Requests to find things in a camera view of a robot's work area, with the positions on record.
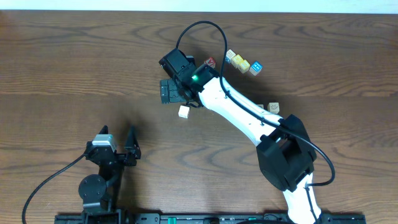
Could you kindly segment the green letter Z block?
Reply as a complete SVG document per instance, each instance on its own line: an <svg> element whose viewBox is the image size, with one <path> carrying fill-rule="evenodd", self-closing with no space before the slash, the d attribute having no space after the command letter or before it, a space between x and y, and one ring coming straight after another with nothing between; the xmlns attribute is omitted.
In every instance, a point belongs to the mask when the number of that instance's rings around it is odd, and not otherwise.
<svg viewBox="0 0 398 224"><path fill-rule="evenodd" d="M178 116L187 119L190 113L190 108L188 106L181 105L178 111Z"/></svg>

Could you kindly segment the plain drawing wooden block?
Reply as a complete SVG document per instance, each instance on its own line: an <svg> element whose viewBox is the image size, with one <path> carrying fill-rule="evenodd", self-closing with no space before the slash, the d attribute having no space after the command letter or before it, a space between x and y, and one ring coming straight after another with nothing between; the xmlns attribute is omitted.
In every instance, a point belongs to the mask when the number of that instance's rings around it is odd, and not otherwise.
<svg viewBox="0 0 398 224"><path fill-rule="evenodd" d="M269 104L267 105L267 110L268 110L270 113L278 114L279 111L280 111L279 103L278 103L278 102L269 103Z"/></svg>

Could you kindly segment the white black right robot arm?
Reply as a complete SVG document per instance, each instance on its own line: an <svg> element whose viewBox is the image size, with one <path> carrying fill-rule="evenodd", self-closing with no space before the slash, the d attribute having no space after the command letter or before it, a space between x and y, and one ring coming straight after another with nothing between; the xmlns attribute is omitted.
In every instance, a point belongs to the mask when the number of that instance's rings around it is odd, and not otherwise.
<svg viewBox="0 0 398 224"><path fill-rule="evenodd" d="M235 90L215 69L202 65L182 70L160 81L163 103L173 97L197 100L201 106L228 120L255 145L260 171L287 202L294 223L316 223L321 210L313 192L317 147L300 119L282 118L253 103Z"/></svg>

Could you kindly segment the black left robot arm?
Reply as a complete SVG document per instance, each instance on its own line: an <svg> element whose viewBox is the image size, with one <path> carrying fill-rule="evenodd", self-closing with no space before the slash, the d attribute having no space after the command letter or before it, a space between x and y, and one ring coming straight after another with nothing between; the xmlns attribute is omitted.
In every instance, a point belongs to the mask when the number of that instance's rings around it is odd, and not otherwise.
<svg viewBox="0 0 398 224"><path fill-rule="evenodd" d="M125 168L135 166L141 158L133 126L129 129L124 148L125 153L117 152L116 140L107 126L103 126L94 139L86 143L83 156L96 164L99 171L86 176L79 184L84 224L123 224L134 221L126 209L116 205Z"/></svg>

